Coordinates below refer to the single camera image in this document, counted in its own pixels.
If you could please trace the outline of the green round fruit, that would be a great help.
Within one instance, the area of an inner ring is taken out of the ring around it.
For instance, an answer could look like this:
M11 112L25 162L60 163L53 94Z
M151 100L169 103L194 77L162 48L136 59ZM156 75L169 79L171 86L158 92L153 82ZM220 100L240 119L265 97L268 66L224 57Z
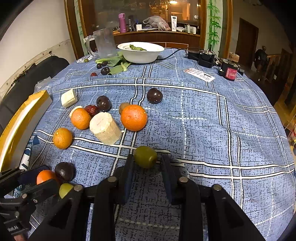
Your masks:
M140 146L135 149L134 160L136 164L142 168L150 169L158 160L156 151L148 146Z

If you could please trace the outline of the small orange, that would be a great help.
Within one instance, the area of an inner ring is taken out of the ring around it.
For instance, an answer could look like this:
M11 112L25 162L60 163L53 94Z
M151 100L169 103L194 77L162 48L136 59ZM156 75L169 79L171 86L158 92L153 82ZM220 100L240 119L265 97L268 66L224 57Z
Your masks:
M72 133L66 128L59 128L53 134L53 143L59 149L67 149L72 143Z

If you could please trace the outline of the large orange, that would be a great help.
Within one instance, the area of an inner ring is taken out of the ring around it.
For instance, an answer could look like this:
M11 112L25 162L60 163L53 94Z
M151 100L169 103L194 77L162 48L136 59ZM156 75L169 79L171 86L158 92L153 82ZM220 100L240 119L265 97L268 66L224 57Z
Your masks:
M147 124L147 113L140 105L128 105L121 112L121 122L129 131L140 131Z

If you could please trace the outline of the medium orange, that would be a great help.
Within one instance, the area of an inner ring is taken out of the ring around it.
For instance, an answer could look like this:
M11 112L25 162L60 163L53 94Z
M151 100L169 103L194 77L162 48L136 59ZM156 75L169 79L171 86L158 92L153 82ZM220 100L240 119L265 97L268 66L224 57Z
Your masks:
M71 114L71 123L79 130L85 130L89 128L91 121L90 114L83 108L77 108Z

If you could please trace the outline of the round pale sugarcane slice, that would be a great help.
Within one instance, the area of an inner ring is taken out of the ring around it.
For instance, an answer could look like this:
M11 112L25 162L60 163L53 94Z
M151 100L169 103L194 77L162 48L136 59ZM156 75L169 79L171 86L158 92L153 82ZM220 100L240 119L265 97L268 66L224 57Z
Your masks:
M73 112L74 112L76 109L79 109L79 108L82 108L82 106L79 105L79 106L74 107L74 108L70 111L70 113L69 113L69 118L71 118Z

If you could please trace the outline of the dark plum near left gripper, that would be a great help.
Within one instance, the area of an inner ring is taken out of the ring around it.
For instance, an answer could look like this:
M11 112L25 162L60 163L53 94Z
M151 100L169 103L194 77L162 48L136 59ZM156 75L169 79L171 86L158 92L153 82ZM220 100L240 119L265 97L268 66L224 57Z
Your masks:
M55 174L64 181L72 181L75 176L75 166L68 162L60 162L55 166Z

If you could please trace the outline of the blue plaid tablecloth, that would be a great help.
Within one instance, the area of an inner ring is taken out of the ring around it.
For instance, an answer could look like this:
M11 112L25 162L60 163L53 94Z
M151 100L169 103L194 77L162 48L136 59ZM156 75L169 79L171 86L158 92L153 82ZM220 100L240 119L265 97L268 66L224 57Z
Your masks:
M205 82L184 72L189 68L215 79ZM151 88L163 94L160 103L147 100ZM76 168L74 183L88 187L124 165L137 147L149 146L159 156L170 156L173 165L197 184L220 184L266 240L277 240L292 219L295 164L290 145L273 105L246 76L226 80L216 67L201 67L184 51L166 49L157 61L130 65L116 75L102 75L94 60L72 63L45 89L52 104L34 130L39 144L33 147L31 167L70 162ZM136 133L121 127L120 139L105 145L90 130L72 125L71 108L61 104L61 95L71 89L81 106L107 96L119 126L120 104L140 105L147 125ZM64 150L53 143L59 128L73 137Z

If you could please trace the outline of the dark plum centre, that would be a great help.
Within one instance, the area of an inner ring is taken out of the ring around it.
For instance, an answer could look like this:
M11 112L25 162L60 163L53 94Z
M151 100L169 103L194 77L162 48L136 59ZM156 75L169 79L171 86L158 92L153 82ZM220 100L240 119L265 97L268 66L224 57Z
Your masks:
M107 112L111 109L111 101L107 96L99 96L96 100L96 104L100 112Z

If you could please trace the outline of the dark plum far right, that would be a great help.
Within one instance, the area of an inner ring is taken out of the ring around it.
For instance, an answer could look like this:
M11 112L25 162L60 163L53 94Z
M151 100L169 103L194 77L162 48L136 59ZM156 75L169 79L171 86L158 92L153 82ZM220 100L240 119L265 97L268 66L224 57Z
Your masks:
M163 94L156 88L151 88L147 93L147 100L152 104L160 103L163 100Z

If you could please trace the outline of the black sofa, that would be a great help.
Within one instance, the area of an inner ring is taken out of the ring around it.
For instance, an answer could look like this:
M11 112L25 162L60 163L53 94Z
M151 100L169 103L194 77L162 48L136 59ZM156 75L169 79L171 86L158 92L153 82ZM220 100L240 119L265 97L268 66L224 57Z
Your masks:
M14 116L19 107L33 94L35 85L48 77L55 77L65 69L69 62L57 56L50 56L39 64L33 64L29 70L16 79L16 84L1 101L1 132Z

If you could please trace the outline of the small dark plum near greens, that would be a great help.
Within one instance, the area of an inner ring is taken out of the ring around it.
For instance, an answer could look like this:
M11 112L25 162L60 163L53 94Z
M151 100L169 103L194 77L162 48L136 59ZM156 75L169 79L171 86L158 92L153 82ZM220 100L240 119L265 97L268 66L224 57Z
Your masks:
M106 67L101 69L100 73L102 75L108 75L110 73L110 68L106 66Z

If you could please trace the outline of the black jar red label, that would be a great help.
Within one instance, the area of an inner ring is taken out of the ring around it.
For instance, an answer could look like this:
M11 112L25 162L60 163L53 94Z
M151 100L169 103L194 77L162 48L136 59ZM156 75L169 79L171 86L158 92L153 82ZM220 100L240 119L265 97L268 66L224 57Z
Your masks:
M222 59L218 74L229 81L234 81L239 69L239 65L233 61Z

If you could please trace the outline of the black electronic device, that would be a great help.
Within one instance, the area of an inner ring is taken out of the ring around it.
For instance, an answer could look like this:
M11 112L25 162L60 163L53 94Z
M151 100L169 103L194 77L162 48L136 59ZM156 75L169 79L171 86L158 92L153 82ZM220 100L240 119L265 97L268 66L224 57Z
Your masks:
M213 66L220 66L220 61L212 50L189 50L187 58L195 60L202 67L212 68Z

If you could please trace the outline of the white bowl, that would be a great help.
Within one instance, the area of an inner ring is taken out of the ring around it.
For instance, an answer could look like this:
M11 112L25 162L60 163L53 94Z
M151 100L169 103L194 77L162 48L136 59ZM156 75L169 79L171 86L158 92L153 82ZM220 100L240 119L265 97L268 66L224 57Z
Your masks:
M136 64L154 62L164 47L149 42L127 42L117 46L126 61Z

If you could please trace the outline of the plastic bag on shelf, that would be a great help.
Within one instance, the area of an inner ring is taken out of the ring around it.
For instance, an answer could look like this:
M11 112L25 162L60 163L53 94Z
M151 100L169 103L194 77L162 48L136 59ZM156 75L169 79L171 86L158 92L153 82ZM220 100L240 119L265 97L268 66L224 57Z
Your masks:
M148 24L152 28L157 28L159 31L170 31L168 23L160 16L150 16L143 20L143 24Z

